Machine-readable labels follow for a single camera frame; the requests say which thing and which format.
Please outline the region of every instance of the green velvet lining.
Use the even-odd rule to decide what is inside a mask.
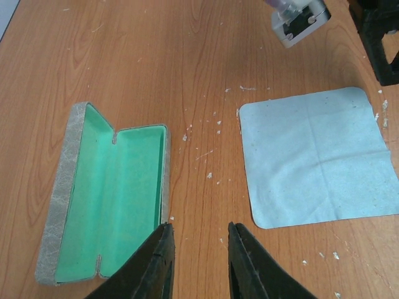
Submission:
[[[87,105],[55,280],[114,274],[160,224],[166,128],[119,131]]]

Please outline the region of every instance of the black machine part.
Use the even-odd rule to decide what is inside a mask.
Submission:
[[[161,224],[126,263],[86,299],[170,299],[175,271],[171,224]]]
[[[382,44],[385,34],[399,31],[399,0],[348,0],[349,11],[375,76],[382,86],[399,84],[399,51],[388,62]]]
[[[241,224],[229,224],[231,299],[315,299]]]

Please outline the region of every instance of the wood grain surface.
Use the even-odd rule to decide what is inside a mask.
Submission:
[[[399,85],[376,81],[347,2],[326,3],[328,24],[285,50],[261,0],[21,0],[0,43],[0,298],[82,298],[103,282],[34,280],[65,125],[81,101],[117,128],[171,130],[174,298],[229,298],[230,221],[319,298],[399,298],[397,216],[271,230],[251,219],[236,116],[245,103],[361,87],[380,116],[388,100],[388,126],[378,124],[399,173]],[[399,49],[398,35],[386,47]]]

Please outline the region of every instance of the light blue cleaning cloth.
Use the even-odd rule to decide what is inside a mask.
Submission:
[[[399,181],[363,90],[246,104],[239,115],[260,228],[399,212]]]

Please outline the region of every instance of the gray fabric case exterior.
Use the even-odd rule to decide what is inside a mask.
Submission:
[[[75,170],[79,157],[86,107],[89,104],[89,102],[82,102],[72,106],[65,130],[64,143],[62,145],[35,271],[36,281],[44,285],[60,284],[55,281],[55,271],[57,269],[68,213],[70,192],[74,183]],[[165,125],[163,126],[166,128],[166,148],[161,192],[161,223],[168,222],[171,143],[170,132]]]

